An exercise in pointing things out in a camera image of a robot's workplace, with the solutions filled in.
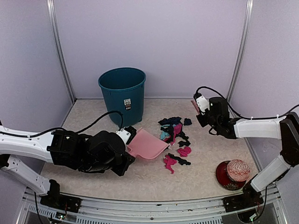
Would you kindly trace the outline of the dark red bowl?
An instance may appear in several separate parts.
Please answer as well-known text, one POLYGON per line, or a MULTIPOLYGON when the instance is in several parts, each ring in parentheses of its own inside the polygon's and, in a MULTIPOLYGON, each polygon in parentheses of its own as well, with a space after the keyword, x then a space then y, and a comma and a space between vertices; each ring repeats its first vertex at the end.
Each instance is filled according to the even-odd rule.
POLYGON ((226 190, 235 191, 241 189, 246 181, 244 182, 237 182, 232 179, 227 174, 227 165, 230 161, 223 161, 221 162, 215 171, 216 179, 218 183, 226 190))

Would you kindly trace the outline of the mixed dark scrap pile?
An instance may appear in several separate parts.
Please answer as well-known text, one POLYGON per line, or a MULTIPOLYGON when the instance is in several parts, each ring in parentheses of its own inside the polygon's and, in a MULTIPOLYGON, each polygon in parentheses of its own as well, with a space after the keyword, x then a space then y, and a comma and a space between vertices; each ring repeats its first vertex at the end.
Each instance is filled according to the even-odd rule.
POLYGON ((161 126, 169 125, 168 132, 170 134, 170 138, 167 140, 164 140, 164 142, 174 145, 176 142, 176 138, 179 137, 182 140, 178 142, 179 147, 183 146, 190 146, 189 137, 184 133, 183 126, 184 122, 181 122, 181 117, 170 117, 170 118, 164 118, 160 121, 158 121, 158 124, 161 126))

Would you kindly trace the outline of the pink hand brush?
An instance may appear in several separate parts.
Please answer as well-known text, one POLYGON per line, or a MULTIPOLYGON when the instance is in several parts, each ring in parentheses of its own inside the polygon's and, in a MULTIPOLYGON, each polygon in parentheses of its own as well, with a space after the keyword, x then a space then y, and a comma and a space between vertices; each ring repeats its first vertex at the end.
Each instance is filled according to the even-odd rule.
POLYGON ((197 106, 196 102, 194 101, 194 99, 193 99, 193 100, 191 100, 191 103, 192 103, 193 107, 195 108, 195 110, 196 110, 197 114, 200 114, 199 108, 198 108, 198 106, 197 106))

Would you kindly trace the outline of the aluminium front rail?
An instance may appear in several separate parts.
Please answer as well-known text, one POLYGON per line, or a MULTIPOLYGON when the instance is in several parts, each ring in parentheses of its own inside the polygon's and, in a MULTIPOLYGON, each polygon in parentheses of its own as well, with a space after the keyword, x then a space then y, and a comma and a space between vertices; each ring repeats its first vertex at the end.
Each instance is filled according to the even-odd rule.
POLYGON ((33 191, 26 189, 14 223, 29 223, 36 214, 47 223, 50 218, 62 224, 224 224, 238 223, 238 211, 227 212, 223 198, 210 197, 182 201, 123 201, 81 196, 78 212, 55 218, 58 209, 35 205, 33 191))

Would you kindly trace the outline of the aluminium corner post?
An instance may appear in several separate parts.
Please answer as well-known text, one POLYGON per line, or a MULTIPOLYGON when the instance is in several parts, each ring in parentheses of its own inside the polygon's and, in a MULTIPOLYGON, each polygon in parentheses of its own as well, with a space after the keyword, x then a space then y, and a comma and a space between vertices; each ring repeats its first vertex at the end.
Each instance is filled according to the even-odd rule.
POLYGON ((227 93, 227 100, 229 102, 233 98, 233 94, 234 94, 234 91, 235 91, 235 88, 237 85, 237 80, 238 80, 238 77, 240 74, 240 69, 241 69, 243 56, 244 56, 245 49, 246 49, 246 42, 247 42, 252 12, 253 12, 253 5, 254 5, 253 0, 247 0, 245 16, 244 16, 244 21, 243 21, 243 27, 242 27, 241 40, 240 40, 240 44, 239 44, 239 49, 238 49, 238 53, 237 53, 235 66, 234 66, 233 76, 232 76, 232 79, 231 79, 231 82, 229 85, 229 89, 228 89, 228 93, 227 93))
POLYGON ((61 41, 60 41, 59 28, 58 28, 58 22, 57 22, 57 17, 56 17, 54 0, 47 0, 46 2, 47 2, 48 14, 49 14, 50 23, 52 26, 55 47, 56 47, 57 56, 58 56, 59 64, 60 64, 61 71, 62 71, 63 80, 64 80, 64 83, 66 86, 66 90, 67 90, 70 102, 72 105, 74 105, 77 99, 76 99, 76 96, 75 96, 75 93, 73 90, 73 86, 71 84, 71 80, 70 80, 70 77, 68 74, 68 70, 67 70, 67 66, 66 66, 66 62, 65 62, 65 58, 64 58, 64 54, 63 54, 63 48, 62 48, 61 41))

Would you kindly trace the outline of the pink plastic dustpan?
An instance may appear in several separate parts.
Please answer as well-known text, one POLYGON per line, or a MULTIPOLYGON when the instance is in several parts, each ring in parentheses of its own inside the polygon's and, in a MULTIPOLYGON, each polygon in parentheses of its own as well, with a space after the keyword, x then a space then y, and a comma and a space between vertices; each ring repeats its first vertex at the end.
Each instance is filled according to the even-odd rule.
POLYGON ((147 132, 144 128, 137 130, 136 136, 127 145, 128 153, 133 157, 146 160, 157 158, 170 144, 147 132))

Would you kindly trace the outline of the red white patterned bowl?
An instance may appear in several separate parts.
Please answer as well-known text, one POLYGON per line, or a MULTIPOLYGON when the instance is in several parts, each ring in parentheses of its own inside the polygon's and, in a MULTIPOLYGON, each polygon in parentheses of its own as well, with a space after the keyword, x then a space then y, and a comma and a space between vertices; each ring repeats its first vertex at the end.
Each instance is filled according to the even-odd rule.
POLYGON ((250 168, 244 161, 234 159, 227 164, 227 175, 232 181, 245 182, 250 176, 250 168))

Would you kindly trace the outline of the right aluminium corner post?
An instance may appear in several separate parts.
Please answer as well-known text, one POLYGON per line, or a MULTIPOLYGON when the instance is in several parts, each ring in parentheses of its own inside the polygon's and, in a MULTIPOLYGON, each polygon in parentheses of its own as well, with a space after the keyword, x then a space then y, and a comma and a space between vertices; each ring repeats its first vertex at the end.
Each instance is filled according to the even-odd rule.
POLYGON ((245 49, 246 49, 246 42, 247 42, 252 12, 253 12, 253 5, 254 5, 253 0, 247 0, 245 16, 244 16, 244 21, 243 21, 243 27, 242 27, 241 40, 240 40, 240 44, 239 44, 239 49, 238 49, 238 53, 237 53, 235 66, 234 66, 233 76, 232 76, 232 79, 231 79, 231 82, 229 85, 229 89, 228 89, 228 93, 227 93, 227 100, 229 102, 233 98, 233 94, 234 94, 234 91, 235 91, 235 88, 237 85, 237 80, 238 80, 238 77, 240 74, 240 69, 241 69, 243 56, 244 56, 245 49))

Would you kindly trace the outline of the teal plastic waste bin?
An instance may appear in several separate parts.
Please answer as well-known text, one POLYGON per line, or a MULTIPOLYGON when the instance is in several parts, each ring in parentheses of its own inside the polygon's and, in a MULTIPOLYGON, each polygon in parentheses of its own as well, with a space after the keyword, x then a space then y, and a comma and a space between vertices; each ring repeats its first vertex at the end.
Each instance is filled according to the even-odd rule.
POLYGON ((108 111, 123 114, 123 126, 133 126, 142 121, 146 74, 137 68, 116 68, 98 79, 108 111))

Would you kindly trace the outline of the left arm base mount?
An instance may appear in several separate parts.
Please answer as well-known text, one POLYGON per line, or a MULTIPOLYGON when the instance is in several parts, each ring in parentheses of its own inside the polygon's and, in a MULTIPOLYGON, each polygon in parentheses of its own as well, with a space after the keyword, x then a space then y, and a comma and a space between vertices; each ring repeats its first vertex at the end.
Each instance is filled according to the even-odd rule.
POLYGON ((78 213, 81 199, 74 196, 66 196, 60 193, 60 185, 53 179, 49 180, 50 188, 45 196, 41 196, 40 204, 65 212, 78 213))

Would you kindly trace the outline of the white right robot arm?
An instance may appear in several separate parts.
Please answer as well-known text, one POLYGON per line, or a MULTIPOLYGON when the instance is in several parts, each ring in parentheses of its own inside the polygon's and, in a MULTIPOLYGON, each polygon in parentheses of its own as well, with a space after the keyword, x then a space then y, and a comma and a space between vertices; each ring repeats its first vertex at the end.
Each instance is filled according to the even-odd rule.
POLYGON ((273 118, 231 118, 226 99, 206 99, 200 93, 194 94, 193 99, 202 127, 210 126, 215 135, 227 139, 246 139, 263 164, 263 169, 250 180, 249 189, 239 196, 241 206, 249 207, 257 200, 257 192, 299 164, 299 116, 296 112, 273 118))

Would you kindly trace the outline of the dark blue paper scrap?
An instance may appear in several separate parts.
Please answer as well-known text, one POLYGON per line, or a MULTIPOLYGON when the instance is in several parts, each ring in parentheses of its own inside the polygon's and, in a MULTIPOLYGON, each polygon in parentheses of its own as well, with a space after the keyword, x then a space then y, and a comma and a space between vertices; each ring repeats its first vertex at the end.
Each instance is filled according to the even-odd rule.
POLYGON ((184 119, 184 125, 185 125, 185 126, 190 126, 191 124, 192 124, 191 119, 189 119, 189 118, 185 118, 185 119, 184 119))

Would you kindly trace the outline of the front mixed scrap pile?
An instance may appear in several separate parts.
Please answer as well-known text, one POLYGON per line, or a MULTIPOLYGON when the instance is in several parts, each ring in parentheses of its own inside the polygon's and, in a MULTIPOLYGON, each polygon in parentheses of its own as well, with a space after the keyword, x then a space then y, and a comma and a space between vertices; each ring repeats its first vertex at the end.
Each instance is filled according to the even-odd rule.
POLYGON ((177 163, 181 166, 186 165, 190 166, 191 162, 187 161, 185 158, 188 156, 188 154, 191 153, 191 148, 188 146, 185 146, 184 148, 179 148, 177 152, 179 153, 179 156, 175 156, 174 154, 168 153, 163 158, 164 167, 171 172, 171 174, 174 174, 174 170, 172 166, 176 165, 177 163))

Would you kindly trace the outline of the light blue paper scrap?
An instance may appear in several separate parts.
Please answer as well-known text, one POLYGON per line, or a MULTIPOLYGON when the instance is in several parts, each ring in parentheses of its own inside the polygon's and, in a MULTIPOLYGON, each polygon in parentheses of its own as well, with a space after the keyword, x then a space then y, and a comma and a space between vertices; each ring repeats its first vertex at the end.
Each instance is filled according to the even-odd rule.
POLYGON ((166 130, 168 130, 169 125, 164 125, 160 127, 161 130, 161 134, 160 134, 160 140, 167 140, 170 138, 170 134, 168 132, 166 132, 166 130))

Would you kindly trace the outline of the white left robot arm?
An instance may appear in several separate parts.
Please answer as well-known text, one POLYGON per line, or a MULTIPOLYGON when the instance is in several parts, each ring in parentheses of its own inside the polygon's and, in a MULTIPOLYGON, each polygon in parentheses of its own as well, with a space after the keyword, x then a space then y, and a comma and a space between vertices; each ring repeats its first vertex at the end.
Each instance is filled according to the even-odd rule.
POLYGON ((52 128, 41 133, 25 132, 0 127, 0 169, 31 188, 37 195, 46 196, 53 206, 65 204, 60 185, 47 179, 25 165, 21 158, 34 158, 56 166, 97 174, 112 170, 123 176, 134 162, 127 145, 136 136, 136 129, 129 126, 116 132, 100 131, 87 135, 52 128))

